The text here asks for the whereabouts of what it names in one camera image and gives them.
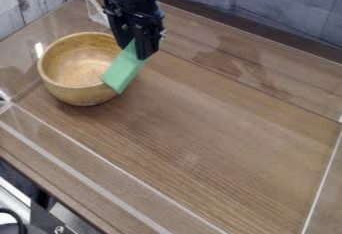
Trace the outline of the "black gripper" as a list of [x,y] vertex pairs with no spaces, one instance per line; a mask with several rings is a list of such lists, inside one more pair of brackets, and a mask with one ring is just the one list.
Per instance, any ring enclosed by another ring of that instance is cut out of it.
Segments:
[[158,0],[104,0],[104,13],[120,48],[127,47],[135,36],[138,59],[150,58],[159,50],[164,30]]

